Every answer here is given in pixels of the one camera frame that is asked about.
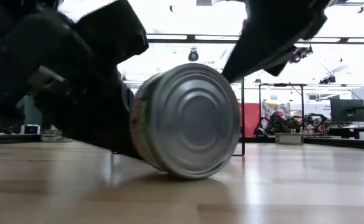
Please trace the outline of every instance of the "wooden floor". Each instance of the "wooden floor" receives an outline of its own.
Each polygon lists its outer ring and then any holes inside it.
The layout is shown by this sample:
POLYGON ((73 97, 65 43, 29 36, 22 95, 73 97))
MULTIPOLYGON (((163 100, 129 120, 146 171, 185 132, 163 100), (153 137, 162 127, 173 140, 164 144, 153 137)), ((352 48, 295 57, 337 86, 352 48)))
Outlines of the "wooden floor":
POLYGON ((0 224, 364 223, 364 151, 247 144, 211 179, 174 182, 79 142, 0 146, 0 224))

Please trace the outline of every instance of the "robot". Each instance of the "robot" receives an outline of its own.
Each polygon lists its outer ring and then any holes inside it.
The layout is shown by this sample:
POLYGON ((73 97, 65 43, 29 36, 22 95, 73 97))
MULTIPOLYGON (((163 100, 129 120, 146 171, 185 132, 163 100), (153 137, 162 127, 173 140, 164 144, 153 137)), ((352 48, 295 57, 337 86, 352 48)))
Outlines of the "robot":
MULTIPOLYGON (((133 96, 117 64, 148 49, 144 27, 127 0, 76 23, 58 12, 61 2, 0 0, 0 117, 16 114, 29 95, 65 137, 141 159, 129 133, 133 96)), ((249 19, 223 69, 229 82, 261 69, 279 75, 296 41, 313 38, 334 3, 243 2, 249 19)))

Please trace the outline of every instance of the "metal can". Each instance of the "metal can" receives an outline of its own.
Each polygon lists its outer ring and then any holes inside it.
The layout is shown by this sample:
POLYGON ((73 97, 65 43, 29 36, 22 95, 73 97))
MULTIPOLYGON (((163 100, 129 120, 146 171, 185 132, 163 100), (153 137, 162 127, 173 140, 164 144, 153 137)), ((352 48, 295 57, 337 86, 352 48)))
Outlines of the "metal can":
POLYGON ((143 159, 185 179, 218 172, 240 136, 240 112, 229 82, 197 63, 179 65, 144 82, 134 97, 130 122, 143 159))

